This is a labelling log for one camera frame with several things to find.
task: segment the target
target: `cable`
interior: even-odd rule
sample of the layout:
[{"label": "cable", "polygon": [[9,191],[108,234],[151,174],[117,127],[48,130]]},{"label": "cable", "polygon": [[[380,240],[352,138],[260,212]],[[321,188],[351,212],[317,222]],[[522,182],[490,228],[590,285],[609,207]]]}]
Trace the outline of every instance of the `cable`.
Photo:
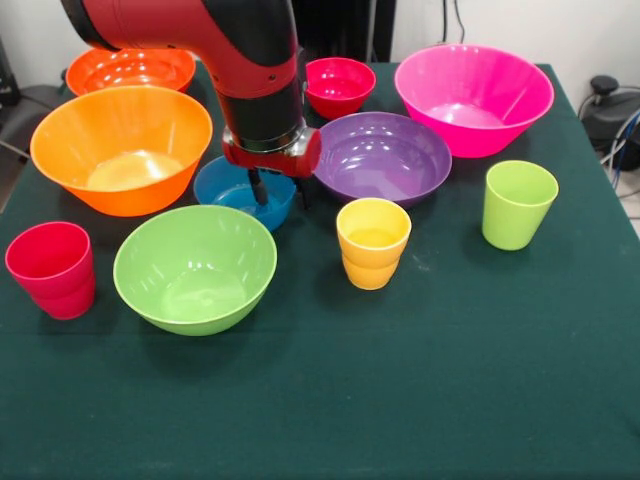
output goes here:
[{"label": "cable", "polygon": [[640,189],[634,190],[633,192],[625,193],[624,195],[618,195],[618,198],[622,200],[623,198],[633,197],[634,195],[638,195],[640,193]]},{"label": "cable", "polygon": [[629,137],[631,137],[631,134],[633,133],[633,130],[635,129],[637,123],[638,117],[636,117],[635,120],[631,122],[627,126],[627,129],[624,131],[624,146],[622,147],[622,152],[620,152],[620,156],[618,157],[618,165],[616,165],[616,173],[614,175],[613,181],[614,190],[618,188],[618,183],[620,182],[620,171],[622,169],[622,159],[624,158],[624,154],[627,151],[627,143],[629,141]]},{"label": "cable", "polygon": [[7,150],[11,150],[14,153],[17,153],[18,155],[20,155],[21,157],[24,157],[28,160],[31,160],[31,156],[28,153],[24,153],[22,150],[20,150],[17,147],[14,147],[13,145],[11,145],[10,143],[7,142],[3,142],[2,140],[0,140],[0,147],[4,147]]},{"label": "cable", "polygon": [[54,107],[52,107],[51,105],[47,105],[47,104],[46,104],[46,103],[44,103],[42,100],[38,100],[38,99],[37,99],[37,98],[35,98],[35,97],[32,97],[32,96],[30,96],[30,95],[25,95],[25,94],[24,94],[24,93],[22,93],[22,92],[20,93],[20,96],[21,96],[22,98],[25,98],[25,99],[27,99],[27,100],[32,101],[33,103],[37,103],[38,105],[40,105],[41,107],[46,108],[46,109],[47,109],[47,110],[49,110],[50,112],[54,110]]},{"label": "cable", "polygon": [[[617,140],[622,140],[622,143],[618,144],[618,146],[616,147],[616,151],[613,152],[613,155],[615,156],[620,150],[622,150],[622,148],[626,145],[626,141],[618,138]],[[607,154],[607,156],[602,157],[600,159],[600,165],[604,165],[605,163],[607,163],[609,160],[611,160],[611,155]]]},{"label": "cable", "polygon": [[584,114],[584,109],[593,103],[593,99],[596,98],[597,95],[592,93],[587,98],[585,98],[580,104],[580,108],[578,108],[578,118],[582,120],[582,115]]},{"label": "cable", "polygon": [[456,18],[458,19],[458,25],[460,25],[460,30],[462,30],[462,35],[460,36],[460,43],[464,43],[464,36],[467,32],[464,29],[464,24],[462,23],[462,19],[460,18],[460,9],[458,8],[458,0],[453,0],[453,7],[456,11]]},{"label": "cable", "polygon": [[629,118],[627,118],[627,120],[622,124],[622,126],[620,127],[620,130],[618,130],[618,132],[614,135],[614,140],[611,144],[611,151],[609,152],[608,155],[608,162],[609,162],[609,178],[611,178],[611,180],[613,181],[613,157],[615,156],[617,150],[617,143],[618,143],[618,139],[621,138],[622,134],[626,131],[627,127],[629,126],[629,124],[633,121],[636,121],[638,116],[640,115],[640,108],[637,109],[635,112],[633,112]]},{"label": "cable", "polygon": [[[635,85],[620,85],[616,91],[618,90],[638,90],[640,91],[640,86],[635,86]],[[578,108],[578,118],[580,120],[582,120],[582,115],[584,114],[584,109],[587,108],[589,105],[591,105],[593,103],[593,100],[597,97],[598,95],[595,93],[592,93],[591,95],[589,95],[587,98],[585,98],[582,103],[580,104],[580,108]]]},{"label": "cable", "polygon": [[448,0],[442,0],[442,43],[447,43],[447,30],[449,28],[447,1]]}]

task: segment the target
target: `white wall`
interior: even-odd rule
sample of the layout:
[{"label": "white wall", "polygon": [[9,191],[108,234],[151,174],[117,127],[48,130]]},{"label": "white wall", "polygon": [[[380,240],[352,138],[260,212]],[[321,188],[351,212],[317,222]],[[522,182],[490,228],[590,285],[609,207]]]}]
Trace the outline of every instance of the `white wall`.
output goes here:
[{"label": "white wall", "polygon": [[[459,30],[449,0],[449,41]],[[574,106],[598,73],[640,85],[640,0],[459,0],[467,43],[551,63]],[[441,0],[398,0],[392,60],[438,42]],[[59,0],[0,0],[0,37],[21,87],[58,85],[88,47]]]},{"label": "white wall", "polygon": [[[397,0],[392,60],[442,38],[441,0]],[[596,74],[640,85],[640,0],[458,0],[465,43],[550,63],[576,108]],[[459,30],[449,0],[449,42]]]},{"label": "white wall", "polygon": [[60,85],[60,72],[88,49],[60,0],[0,0],[0,38],[18,85]]}]

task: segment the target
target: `purple bowl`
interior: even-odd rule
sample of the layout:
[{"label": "purple bowl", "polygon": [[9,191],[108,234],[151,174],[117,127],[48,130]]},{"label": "purple bowl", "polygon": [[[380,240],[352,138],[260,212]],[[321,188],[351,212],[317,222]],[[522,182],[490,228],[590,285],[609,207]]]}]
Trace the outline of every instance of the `purple bowl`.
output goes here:
[{"label": "purple bowl", "polygon": [[415,205],[445,181],[451,152],[433,130],[394,113],[355,113],[320,129],[315,176],[342,201],[379,197]]}]

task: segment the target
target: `green bowl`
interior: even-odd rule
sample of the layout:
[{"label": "green bowl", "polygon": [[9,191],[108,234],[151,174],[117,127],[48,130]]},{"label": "green bowl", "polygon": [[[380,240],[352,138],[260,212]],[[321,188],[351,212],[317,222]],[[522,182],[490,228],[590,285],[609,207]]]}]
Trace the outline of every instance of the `green bowl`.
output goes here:
[{"label": "green bowl", "polygon": [[219,205],[177,208],[146,221],[113,265],[118,294],[153,325],[211,335],[242,320],[273,278],[276,244],[251,215]]}]

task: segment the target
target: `red cup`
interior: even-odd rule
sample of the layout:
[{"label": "red cup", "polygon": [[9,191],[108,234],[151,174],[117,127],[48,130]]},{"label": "red cup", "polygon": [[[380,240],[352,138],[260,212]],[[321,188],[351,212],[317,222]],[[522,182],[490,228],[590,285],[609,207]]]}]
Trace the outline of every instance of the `red cup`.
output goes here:
[{"label": "red cup", "polygon": [[68,222],[42,223],[18,235],[5,264],[42,310],[71,320],[93,304],[96,279],[89,234]]}]

